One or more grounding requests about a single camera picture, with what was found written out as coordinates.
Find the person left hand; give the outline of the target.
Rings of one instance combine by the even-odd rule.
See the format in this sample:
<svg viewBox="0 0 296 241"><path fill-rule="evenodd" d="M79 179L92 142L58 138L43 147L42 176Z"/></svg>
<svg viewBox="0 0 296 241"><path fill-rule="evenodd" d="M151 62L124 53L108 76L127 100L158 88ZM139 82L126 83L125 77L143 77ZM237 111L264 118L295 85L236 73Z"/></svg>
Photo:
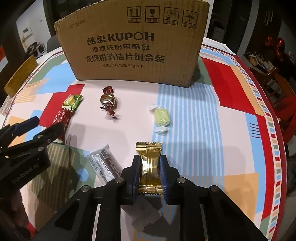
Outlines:
<svg viewBox="0 0 296 241"><path fill-rule="evenodd" d="M29 219L23 205L20 190L11 196L1 198L1 240L20 240L18 237L11 237L9 231L16 228L26 239L31 239L28 230Z"/></svg>

